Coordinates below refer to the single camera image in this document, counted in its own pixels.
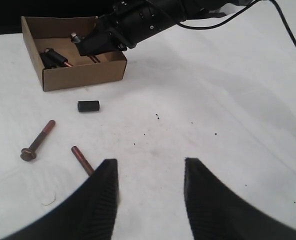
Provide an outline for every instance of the cardboard box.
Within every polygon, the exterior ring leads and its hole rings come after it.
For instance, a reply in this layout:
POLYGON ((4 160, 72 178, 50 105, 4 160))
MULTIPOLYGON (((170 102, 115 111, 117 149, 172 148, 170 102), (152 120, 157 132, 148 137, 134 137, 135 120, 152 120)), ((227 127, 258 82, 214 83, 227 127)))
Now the cardboard box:
POLYGON ((89 57, 80 56, 70 41, 73 32, 85 36, 92 31, 95 20, 95 17, 21 17, 23 39, 45 92, 123 79, 127 59, 122 52, 97 55, 100 63, 94 63, 89 57), (39 53, 46 48, 53 48, 65 56, 73 67, 44 69, 39 53))

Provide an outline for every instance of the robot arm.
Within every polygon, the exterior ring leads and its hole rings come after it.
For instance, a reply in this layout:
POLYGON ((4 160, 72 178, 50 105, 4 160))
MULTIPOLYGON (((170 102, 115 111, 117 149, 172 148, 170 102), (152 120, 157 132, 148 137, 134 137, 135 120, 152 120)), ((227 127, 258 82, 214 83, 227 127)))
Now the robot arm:
POLYGON ((252 0, 122 0, 113 12, 100 16, 94 30, 83 37, 71 35, 81 56, 133 49, 177 23, 203 19, 225 4, 246 6, 252 0))

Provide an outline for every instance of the bolt head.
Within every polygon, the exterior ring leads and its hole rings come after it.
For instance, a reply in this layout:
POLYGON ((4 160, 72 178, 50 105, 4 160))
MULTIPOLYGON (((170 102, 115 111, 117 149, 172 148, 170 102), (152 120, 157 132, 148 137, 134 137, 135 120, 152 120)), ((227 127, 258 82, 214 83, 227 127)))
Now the bolt head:
POLYGON ((22 160, 30 162, 31 160, 34 160, 37 157, 37 154, 29 148, 23 148, 21 150, 20 157, 22 160))

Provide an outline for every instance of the black rubber cylinder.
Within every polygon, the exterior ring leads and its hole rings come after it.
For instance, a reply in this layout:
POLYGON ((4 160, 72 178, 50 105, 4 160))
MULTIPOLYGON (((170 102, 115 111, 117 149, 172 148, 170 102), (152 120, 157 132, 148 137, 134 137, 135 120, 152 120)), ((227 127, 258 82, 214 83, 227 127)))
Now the black rubber cylinder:
POLYGON ((65 58, 63 55, 59 54, 52 48, 46 48, 44 50, 44 53, 52 59, 55 63, 57 63, 60 66, 64 66, 66 62, 68 62, 68 59, 65 58))
POLYGON ((52 59, 50 59, 46 55, 46 53, 41 52, 39 55, 40 55, 41 61, 42 61, 43 65, 44 65, 45 69, 55 69, 55 68, 57 68, 56 63, 52 59))
POLYGON ((97 112, 100 110, 99 101, 79 101, 77 104, 78 112, 97 112))

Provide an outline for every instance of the black curved shape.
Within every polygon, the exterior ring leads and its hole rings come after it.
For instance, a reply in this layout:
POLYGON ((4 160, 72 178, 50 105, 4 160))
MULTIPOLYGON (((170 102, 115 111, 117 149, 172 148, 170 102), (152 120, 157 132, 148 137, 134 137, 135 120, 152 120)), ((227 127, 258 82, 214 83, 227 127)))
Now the black curved shape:
POLYGON ((62 204, 4 240, 110 240, 118 193, 117 160, 106 159, 62 204))
POLYGON ((241 199, 197 158, 185 161, 184 198, 195 240, 296 240, 296 230, 241 199))

